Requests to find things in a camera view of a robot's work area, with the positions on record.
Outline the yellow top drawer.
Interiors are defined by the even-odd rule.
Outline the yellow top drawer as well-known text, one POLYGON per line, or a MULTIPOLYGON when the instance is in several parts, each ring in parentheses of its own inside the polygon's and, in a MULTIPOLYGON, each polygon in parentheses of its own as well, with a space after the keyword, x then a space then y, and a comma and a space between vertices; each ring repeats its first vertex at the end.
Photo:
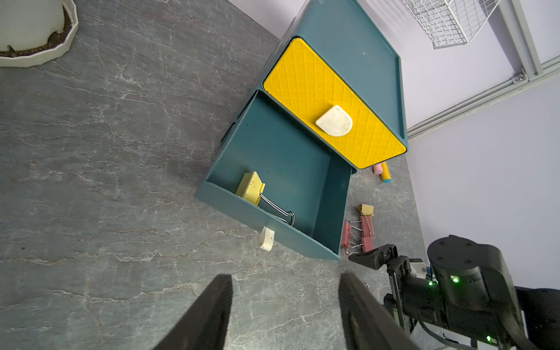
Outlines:
POLYGON ((405 144, 301 38, 290 41, 263 87, 358 169, 406 151, 405 144), (346 113, 352 122, 349 132, 342 136, 330 135, 317 125, 323 115, 336 109, 346 113))

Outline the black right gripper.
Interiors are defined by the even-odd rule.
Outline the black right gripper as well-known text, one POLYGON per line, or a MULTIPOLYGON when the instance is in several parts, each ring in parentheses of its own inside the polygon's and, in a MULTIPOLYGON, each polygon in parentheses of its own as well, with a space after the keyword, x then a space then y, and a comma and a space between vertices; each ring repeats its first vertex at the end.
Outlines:
POLYGON ((425 302, 413 301, 412 297, 433 286, 422 259, 400 255, 394 244, 385 244, 369 252, 352 252, 349 260, 376 271, 386 267, 391 292, 384 296, 385 309, 399 326, 418 324, 413 311, 425 302))

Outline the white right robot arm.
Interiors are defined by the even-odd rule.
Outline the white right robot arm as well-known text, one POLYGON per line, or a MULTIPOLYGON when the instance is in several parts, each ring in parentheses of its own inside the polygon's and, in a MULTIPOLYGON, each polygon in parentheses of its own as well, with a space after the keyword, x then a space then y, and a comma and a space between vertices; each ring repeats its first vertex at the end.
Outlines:
POLYGON ((416 277, 411 260, 393 244, 355 254, 350 261, 385 268, 391 293, 378 305, 353 276, 339 297, 347 344, 366 349, 411 348, 416 326, 431 326, 483 341, 498 349, 558 349, 559 292, 517 287, 495 246, 446 236, 427 250, 430 272, 416 277))

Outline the teal drawer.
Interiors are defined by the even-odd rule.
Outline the teal drawer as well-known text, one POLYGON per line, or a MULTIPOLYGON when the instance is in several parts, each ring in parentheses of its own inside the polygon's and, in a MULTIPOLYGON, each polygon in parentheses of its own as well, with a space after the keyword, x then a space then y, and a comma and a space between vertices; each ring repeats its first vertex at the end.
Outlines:
POLYGON ((351 175, 355 169, 262 91, 230 127, 195 197, 240 223, 275 233, 275 242, 308 258, 339 260, 351 175), (256 172, 265 196, 295 214, 290 225, 265 202, 236 195, 256 172))

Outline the teal drawer cabinet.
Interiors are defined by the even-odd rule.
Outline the teal drawer cabinet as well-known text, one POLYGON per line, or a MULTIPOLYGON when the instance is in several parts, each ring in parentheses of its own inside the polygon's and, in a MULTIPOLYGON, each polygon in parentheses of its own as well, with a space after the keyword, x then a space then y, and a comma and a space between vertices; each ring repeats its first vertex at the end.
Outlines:
MULTIPOLYGON (((405 144, 407 151, 401 59, 357 1, 306 2, 290 24, 278 48, 268 59, 250 99, 256 91, 264 92, 328 146, 314 131, 265 92, 263 87, 281 54, 295 38, 303 39, 338 74, 405 144)), ((352 122, 346 113, 336 109, 323 115, 317 125, 330 135, 342 136, 349 132, 352 122)), ((328 147, 342 157, 332 147, 328 147)))

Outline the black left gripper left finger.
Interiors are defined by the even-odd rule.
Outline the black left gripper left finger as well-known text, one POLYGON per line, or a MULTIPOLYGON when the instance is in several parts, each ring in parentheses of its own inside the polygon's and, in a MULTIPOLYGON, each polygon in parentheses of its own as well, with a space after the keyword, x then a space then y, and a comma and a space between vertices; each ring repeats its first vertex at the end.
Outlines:
POLYGON ((232 301, 232 276, 216 275, 155 348, 223 349, 232 301))

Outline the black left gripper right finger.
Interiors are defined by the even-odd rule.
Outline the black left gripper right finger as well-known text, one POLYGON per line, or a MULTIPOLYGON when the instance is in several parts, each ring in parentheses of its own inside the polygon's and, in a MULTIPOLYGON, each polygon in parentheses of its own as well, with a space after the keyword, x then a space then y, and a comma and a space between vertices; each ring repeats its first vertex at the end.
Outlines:
POLYGON ((418 348, 354 274, 341 274, 338 300, 348 349, 418 348))

